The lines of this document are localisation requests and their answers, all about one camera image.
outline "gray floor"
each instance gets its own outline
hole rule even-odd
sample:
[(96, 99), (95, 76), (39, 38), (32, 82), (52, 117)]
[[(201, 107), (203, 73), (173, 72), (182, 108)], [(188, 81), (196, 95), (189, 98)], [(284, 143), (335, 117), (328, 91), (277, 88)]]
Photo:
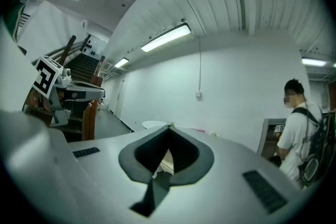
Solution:
[(101, 139), (107, 137), (128, 134), (130, 131), (119, 121), (119, 119), (108, 110), (98, 110), (94, 125), (94, 138)]

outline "person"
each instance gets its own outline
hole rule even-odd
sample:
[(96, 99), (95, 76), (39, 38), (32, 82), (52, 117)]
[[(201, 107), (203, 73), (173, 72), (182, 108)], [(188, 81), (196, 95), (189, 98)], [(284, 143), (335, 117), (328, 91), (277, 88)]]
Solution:
[[(288, 108), (305, 108), (320, 122), (322, 112), (315, 103), (308, 102), (305, 97), (302, 84), (296, 80), (289, 80), (285, 85), (285, 98), (283, 99)], [(310, 120), (307, 124), (307, 116), (300, 113), (292, 113), (286, 120), (278, 147), (282, 164), (279, 169), (300, 188), (303, 182), (300, 178), (299, 168), (309, 153), (311, 137), (317, 130), (317, 126)]]

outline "black slot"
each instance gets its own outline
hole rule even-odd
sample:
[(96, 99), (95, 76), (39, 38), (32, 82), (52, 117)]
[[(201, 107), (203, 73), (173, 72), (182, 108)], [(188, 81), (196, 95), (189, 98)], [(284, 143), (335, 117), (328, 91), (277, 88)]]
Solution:
[(97, 152), (100, 152), (100, 150), (97, 149), (96, 147), (91, 147), (91, 148), (87, 148), (85, 150), (74, 151), (73, 154), (74, 154), (75, 158), (79, 158), (79, 157), (87, 156), (87, 155), (97, 153)]
[(287, 204), (283, 196), (278, 193), (257, 171), (249, 171), (243, 174), (255, 195), (258, 197), (269, 214), (277, 211)]

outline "fluorescent ceiling light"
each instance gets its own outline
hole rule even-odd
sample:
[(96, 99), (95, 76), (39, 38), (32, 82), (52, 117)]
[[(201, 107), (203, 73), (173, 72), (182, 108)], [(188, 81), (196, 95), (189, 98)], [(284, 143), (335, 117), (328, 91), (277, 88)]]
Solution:
[(183, 23), (181, 25), (173, 27), (172, 29), (158, 35), (157, 37), (155, 37), (154, 39), (150, 40), (145, 45), (143, 45), (141, 49), (144, 50), (145, 52), (148, 52), (162, 44), (165, 44), (179, 37), (183, 37), (190, 33), (191, 33), (191, 29), (189, 25), (187, 23)]
[(307, 66), (317, 66), (317, 67), (323, 67), (326, 65), (326, 61), (322, 61), (322, 60), (315, 60), (315, 59), (307, 59), (307, 58), (303, 58), (302, 59), (302, 63), (304, 65)]
[(122, 65), (124, 65), (127, 62), (128, 62), (128, 59), (124, 57), (115, 65), (115, 67), (121, 67)]

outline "stair railing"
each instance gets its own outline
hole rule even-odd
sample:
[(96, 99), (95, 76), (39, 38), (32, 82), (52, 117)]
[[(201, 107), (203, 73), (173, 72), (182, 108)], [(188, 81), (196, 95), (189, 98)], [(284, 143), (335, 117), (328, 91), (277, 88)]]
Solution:
[(72, 36), (66, 46), (53, 50), (52, 52), (48, 53), (47, 56), (57, 61), (60, 65), (64, 65), (64, 62), (67, 59), (67, 57), (83, 48), (88, 42), (90, 37), (91, 35), (88, 35), (84, 41), (75, 43), (76, 36)]
[[(100, 70), (105, 62), (105, 56), (102, 56), (97, 64), (96, 70), (91, 78), (90, 83), (96, 86), (101, 86), (103, 78), (99, 76)], [(82, 125), (82, 140), (94, 140), (95, 139), (95, 122), (98, 109), (98, 100), (92, 103), (92, 107), (87, 108), (83, 115)]]

